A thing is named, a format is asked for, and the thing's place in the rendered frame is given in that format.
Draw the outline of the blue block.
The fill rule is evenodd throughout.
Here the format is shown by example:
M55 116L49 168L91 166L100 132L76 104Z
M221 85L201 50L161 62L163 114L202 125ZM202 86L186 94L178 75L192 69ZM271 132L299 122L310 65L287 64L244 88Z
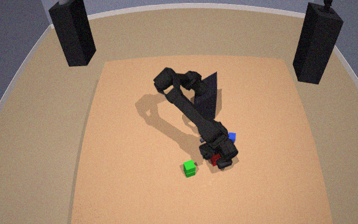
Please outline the blue block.
M229 132L228 135L229 135L229 139L231 139L233 141L233 143L234 143L235 138L236 138L236 133Z

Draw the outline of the red block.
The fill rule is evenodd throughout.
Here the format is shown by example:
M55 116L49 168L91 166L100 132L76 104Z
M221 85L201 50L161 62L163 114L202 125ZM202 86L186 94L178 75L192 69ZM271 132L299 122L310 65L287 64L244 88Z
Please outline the red block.
M210 159L210 161L212 162L212 165L213 165L213 166L216 166L216 165L217 165L217 164L216 164L216 160L219 159L219 158L221 158L219 154L217 154L217 155L212 155L212 158Z

